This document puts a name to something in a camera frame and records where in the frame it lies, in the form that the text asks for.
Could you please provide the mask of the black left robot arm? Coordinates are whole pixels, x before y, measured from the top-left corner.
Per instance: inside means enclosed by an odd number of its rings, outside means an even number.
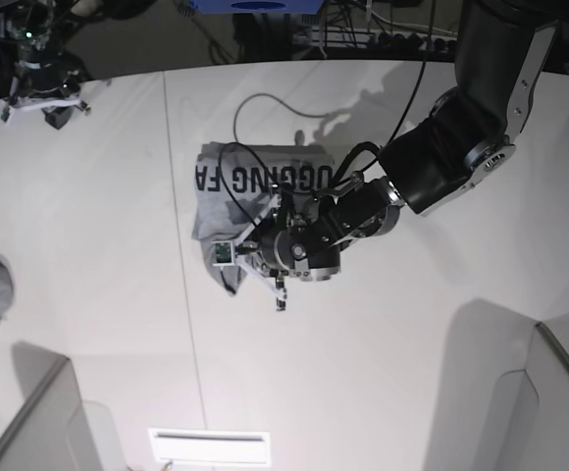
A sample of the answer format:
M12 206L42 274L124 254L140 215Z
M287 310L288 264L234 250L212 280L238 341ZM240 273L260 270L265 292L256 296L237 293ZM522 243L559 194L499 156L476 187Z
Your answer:
M402 209L433 210L472 189L514 152L531 113L562 13L554 1L467 1L454 57L456 85L413 130L376 154L380 178L336 179L283 204L255 231L256 254L273 276L323 281L354 241L390 232Z

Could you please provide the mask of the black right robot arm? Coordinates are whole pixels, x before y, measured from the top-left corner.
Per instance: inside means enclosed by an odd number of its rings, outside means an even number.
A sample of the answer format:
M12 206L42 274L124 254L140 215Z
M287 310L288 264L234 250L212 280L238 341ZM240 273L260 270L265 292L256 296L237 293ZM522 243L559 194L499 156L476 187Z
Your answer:
M60 26L74 1L21 1L3 23L0 42L13 48L13 76L1 120L19 112L40 111L51 128L60 130L75 111L85 112L81 97L87 72L81 60L66 51Z

